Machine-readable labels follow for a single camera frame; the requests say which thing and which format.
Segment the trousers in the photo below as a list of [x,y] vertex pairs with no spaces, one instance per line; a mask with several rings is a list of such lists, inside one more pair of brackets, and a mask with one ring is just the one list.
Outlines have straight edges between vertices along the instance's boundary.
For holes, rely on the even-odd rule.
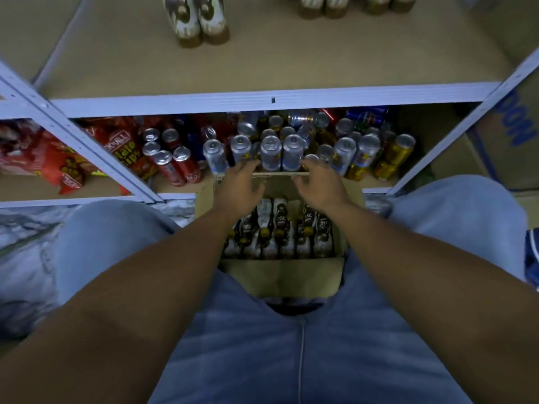
[[[439,180],[398,198],[389,219],[524,280],[526,213],[498,183],[480,176]],[[140,203],[85,205],[59,235],[60,301],[178,229]],[[347,253],[343,277],[325,305],[288,317],[217,270],[150,403],[470,403],[354,251]]]

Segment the open cardboard box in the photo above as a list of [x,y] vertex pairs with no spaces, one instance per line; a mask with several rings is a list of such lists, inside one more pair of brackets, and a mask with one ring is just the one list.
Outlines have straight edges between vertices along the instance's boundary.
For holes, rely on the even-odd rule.
[[[291,175],[305,173],[255,173],[253,183],[258,185],[266,180],[267,198],[301,200],[298,190],[290,179]],[[361,185],[343,179],[348,195],[358,205],[363,205]],[[207,185],[197,195],[197,217],[211,209],[213,195],[219,181]],[[293,201],[293,209],[299,208],[299,201]],[[221,260],[223,270],[236,279],[244,289],[255,297],[296,297],[315,298],[334,295],[342,279],[344,253],[348,247],[342,232],[333,225],[334,258],[309,260]]]

